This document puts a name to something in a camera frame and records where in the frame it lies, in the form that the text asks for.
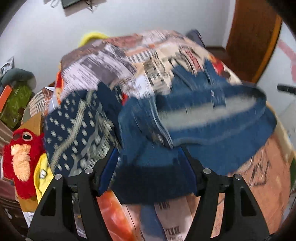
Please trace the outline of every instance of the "white wall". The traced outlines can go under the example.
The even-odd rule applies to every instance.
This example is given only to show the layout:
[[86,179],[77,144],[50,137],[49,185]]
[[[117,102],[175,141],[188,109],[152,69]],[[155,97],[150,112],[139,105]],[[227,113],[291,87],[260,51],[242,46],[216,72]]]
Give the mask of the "white wall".
[[0,36],[0,65],[14,56],[16,67],[34,73],[35,92],[55,80],[61,57],[92,31],[120,36],[196,28],[206,45],[221,46],[232,0],[107,0],[93,13],[83,9],[71,15],[73,9],[65,12],[61,4],[52,8],[43,1],[48,0],[27,0]]
[[235,11],[235,3],[236,3],[236,0],[230,0],[229,6],[228,6],[228,18],[227,18],[225,33],[224,33],[223,42],[222,42],[222,47],[225,49],[228,43],[228,39],[229,39],[231,27],[232,27],[233,16]]
[[[279,39],[296,52],[296,40],[285,23],[282,24]],[[279,92],[276,89],[279,83],[296,85],[292,80],[291,59],[279,47],[276,47],[267,68],[258,82],[258,86],[266,92],[267,100],[275,111],[281,115],[295,100],[295,96]]]

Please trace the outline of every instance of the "dark blue patterned cloth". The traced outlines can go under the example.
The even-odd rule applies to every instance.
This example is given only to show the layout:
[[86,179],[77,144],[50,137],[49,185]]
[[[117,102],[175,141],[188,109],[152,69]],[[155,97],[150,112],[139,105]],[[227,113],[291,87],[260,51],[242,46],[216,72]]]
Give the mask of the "dark blue patterned cloth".
[[45,148],[51,170],[78,175],[119,146],[116,92],[100,83],[96,91],[75,91],[45,120]]

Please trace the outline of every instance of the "clothing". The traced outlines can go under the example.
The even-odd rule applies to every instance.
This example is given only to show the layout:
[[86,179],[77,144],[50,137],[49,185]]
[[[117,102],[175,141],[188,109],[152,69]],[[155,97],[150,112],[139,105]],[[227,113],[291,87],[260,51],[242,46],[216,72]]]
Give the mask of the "clothing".
[[119,146],[116,93],[100,83],[96,91],[75,91],[45,121],[45,149],[53,175],[78,175]]
[[276,126],[262,91],[230,85],[209,61],[196,76],[180,66],[174,72],[179,88],[131,98],[118,117],[123,149],[112,189],[121,203],[196,193],[198,177],[180,145],[204,167],[226,175],[253,156]]
[[53,178],[54,176],[48,165],[47,156],[43,153],[40,156],[34,171],[34,186],[36,189],[38,203],[40,203],[43,194]]

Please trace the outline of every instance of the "metal screw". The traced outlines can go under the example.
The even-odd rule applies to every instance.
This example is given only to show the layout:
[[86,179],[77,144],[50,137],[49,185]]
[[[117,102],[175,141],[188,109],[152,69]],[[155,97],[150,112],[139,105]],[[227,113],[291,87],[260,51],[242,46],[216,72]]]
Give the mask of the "metal screw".
[[235,177],[235,179],[236,180],[241,180],[242,179],[242,175],[240,175],[240,174],[234,174],[234,177]]
[[210,174],[212,172],[212,170],[210,168],[205,168],[205,169],[203,169],[203,172],[205,174]]
[[62,178],[62,174],[59,174],[59,173],[54,176],[55,180],[60,180],[61,178]]
[[86,174],[91,174],[93,169],[91,167],[88,167],[84,171],[85,171]]

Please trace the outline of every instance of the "patterned fabric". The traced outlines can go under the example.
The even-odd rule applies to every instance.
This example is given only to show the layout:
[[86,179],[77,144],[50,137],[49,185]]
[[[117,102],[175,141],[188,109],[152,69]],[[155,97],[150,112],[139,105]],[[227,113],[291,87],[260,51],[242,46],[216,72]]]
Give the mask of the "patterned fabric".
[[72,92],[47,116],[45,146],[53,174],[78,175],[104,158],[110,146],[118,146],[116,127],[104,111],[108,103],[105,98],[106,105],[102,105],[98,94],[104,87],[110,91],[103,89],[109,100],[120,105],[115,94],[102,84],[97,91]]
[[175,31],[99,39],[62,57],[60,100],[75,90],[96,90],[100,82],[110,89],[119,85],[129,97],[168,94],[174,77],[171,70],[177,64],[197,74],[203,70],[205,59],[210,59],[217,73],[230,83],[240,83],[220,60]]
[[42,113],[42,116],[46,116],[48,113],[48,105],[50,103],[53,91],[42,88],[28,103],[24,110],[24,115],[22,117],[22,123],[24,124],[32,116],[36,115],[38,112]]

